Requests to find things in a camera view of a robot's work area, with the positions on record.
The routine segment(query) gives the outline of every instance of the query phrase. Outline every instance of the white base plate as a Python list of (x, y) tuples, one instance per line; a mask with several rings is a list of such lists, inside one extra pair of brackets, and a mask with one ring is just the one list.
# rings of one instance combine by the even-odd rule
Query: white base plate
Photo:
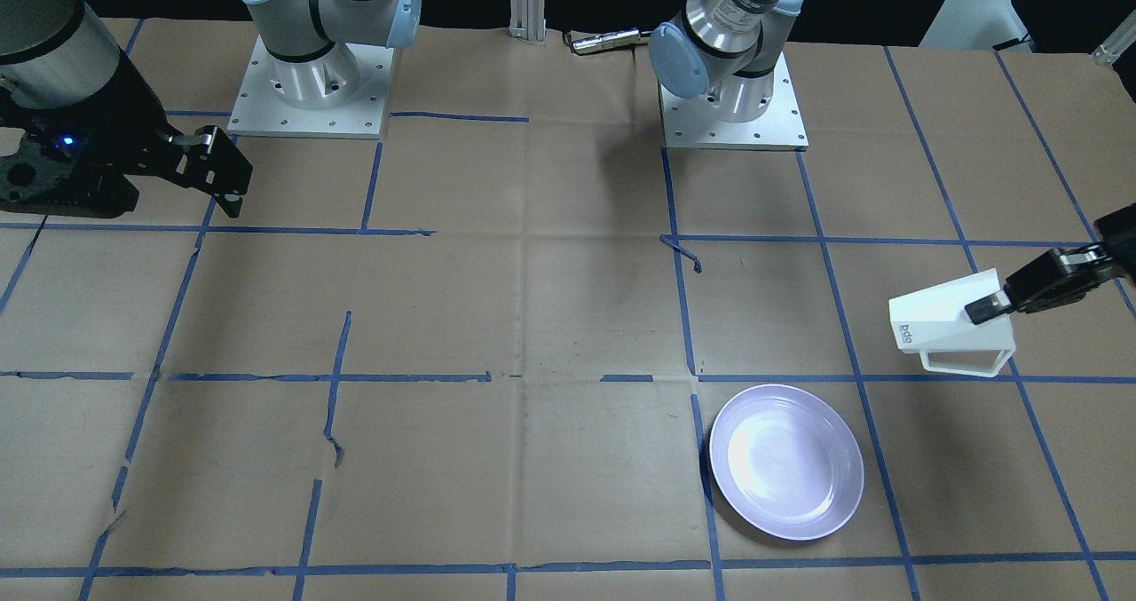
[(662, 128), (668, 148), (729, 148), (742, 151), (795, 151), (807, 148), (809, 133), (796, 103), (785, 56), (774, 67), (774, 95), (768, 110), (749, 123), (721, 120), (718, 107), (705, 95), (683, 100), (659, 84)]
[(386, 98), (391, 87), (394, 51), (385, 47), (348, 43), (359, 60), (359, 87), (349, 100), (325, 110), (293, 108), (273, 80), (272, 56), (257, 39), (241, 92), (228, 119), (229, 135), (336, 136), (341, 140), (382, 140), (386, 127)]
[(863, 495), (863, 456), (847, 423), (800, 387), (746, 387), (710, 431), (710, 470), (746, 521), (808, 541), (840, 529)]

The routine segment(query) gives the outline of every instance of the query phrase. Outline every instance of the metal post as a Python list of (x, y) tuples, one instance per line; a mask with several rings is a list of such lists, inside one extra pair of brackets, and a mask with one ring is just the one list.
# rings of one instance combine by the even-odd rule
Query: metal post
[(525, 42), (544, 43), (544, 0), (511, 0), (509, 34)]
[(1093, 51), (1093, 59), (1096, 59), (1096, 64), (1102, 64), (1102, 66), (1103, 64), (1111, 66), (1112, 62), (1120, 59), (1120, 55), (1128, 47), (1131, 47), (1133, 42), (1136, 42), (1136, 10), (1128, 14), (1125, 22), (1120, 23), (1120, 26), (1117, 26), (1117, 30), (1112, 31), (1112, 34), (1100, 47), (1096, 47), (1096, 50)]

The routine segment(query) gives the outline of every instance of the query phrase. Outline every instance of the metal mounting plate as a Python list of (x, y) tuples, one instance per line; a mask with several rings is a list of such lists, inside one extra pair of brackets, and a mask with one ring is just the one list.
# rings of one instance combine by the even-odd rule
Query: metal mounting plate
[(348, 43), (359, 60), (359, 87), (349, 100), (325, 110), (293, 108), (277, 95), (272, 56), (257, 39), (244, 70), (244, 82), (228, 119), (231, 135), (335, 136), (341, 140), (382, 140), (394, 51), (385, 47)]
[(726, 148), (735, 151), (796, 151), (807, 148), (809, 133), (796, 103), (785, 56), (774, 67), (776, 80), (768, 110), (749, 123), (718, 119), (715, 103), (705, 95), (683, 100), (659, 84), (662, 128), (668, 148)]

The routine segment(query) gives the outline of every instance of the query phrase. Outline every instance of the round plate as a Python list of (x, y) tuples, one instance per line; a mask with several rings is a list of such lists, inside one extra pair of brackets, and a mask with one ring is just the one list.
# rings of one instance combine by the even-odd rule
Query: round plate
[(840, 529), (863, 495), (863, 456), (841, 416), (800, 387), (746, 387), (710, 431), (710, 470), (746, 521), (808, 541)]

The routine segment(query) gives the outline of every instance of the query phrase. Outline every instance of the white cup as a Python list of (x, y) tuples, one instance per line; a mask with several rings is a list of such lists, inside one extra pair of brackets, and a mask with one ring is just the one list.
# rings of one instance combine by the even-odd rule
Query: white cup
[(1001, 290), (989, 269), (888, 301), (896, 345), (930, 372), (994, 377), (1017, 350), (1010, 315), (975, 326), (966, 306)]

